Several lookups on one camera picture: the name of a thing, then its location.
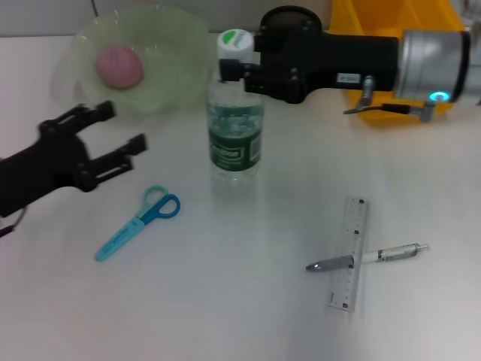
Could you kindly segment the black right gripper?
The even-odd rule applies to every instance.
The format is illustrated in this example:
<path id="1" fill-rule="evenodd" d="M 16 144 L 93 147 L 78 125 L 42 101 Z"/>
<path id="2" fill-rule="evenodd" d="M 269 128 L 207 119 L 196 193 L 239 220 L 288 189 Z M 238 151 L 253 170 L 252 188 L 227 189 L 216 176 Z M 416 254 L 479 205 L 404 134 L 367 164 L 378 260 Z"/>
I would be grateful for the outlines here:
<path id="1" fill-rule="evenodd" d="M 399 40 L 335 35 L 311 22 L 263 26 L 253 33 L 260 64 L 220 59 L 222 81 L 244 79 L 244 89 L 300 104 L 318 89 L 389 92 L 398 70 Z"/>

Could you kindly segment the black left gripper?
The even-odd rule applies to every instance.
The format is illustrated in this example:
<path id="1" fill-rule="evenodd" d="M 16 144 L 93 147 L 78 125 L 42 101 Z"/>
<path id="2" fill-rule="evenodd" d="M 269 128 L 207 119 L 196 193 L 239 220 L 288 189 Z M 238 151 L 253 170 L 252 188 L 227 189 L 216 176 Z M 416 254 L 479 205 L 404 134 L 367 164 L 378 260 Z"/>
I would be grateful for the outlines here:
<path id="1" fill-rule="evenodd" d="M 84 192 L 133 169 L 132 157 L 147 149 L 144 134 L 96 159 L 90 159 L 77 133 L 115 117 L 113 103 L 94 108 L 77 105 L 39 124 L 39 138 L 30 147 L 1 161 L 1 216 L 7 217 L 63 187 Z"/>

